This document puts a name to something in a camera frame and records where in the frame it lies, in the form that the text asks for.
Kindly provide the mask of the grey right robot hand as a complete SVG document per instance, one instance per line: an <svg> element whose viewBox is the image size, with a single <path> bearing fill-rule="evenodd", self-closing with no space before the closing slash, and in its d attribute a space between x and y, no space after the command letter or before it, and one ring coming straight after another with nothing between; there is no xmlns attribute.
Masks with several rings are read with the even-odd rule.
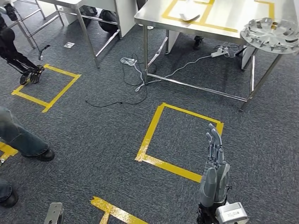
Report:
<svg viewBox="0 0 299 224"><path fill-rule="evenodd" d="M199 188L199 202L207 208L214 203L223 203L227 199L230 168L230 165L224 160L220 135L211 123L208 127L209 132L205 134L209 143L208 157L205 163Z"/></svg>

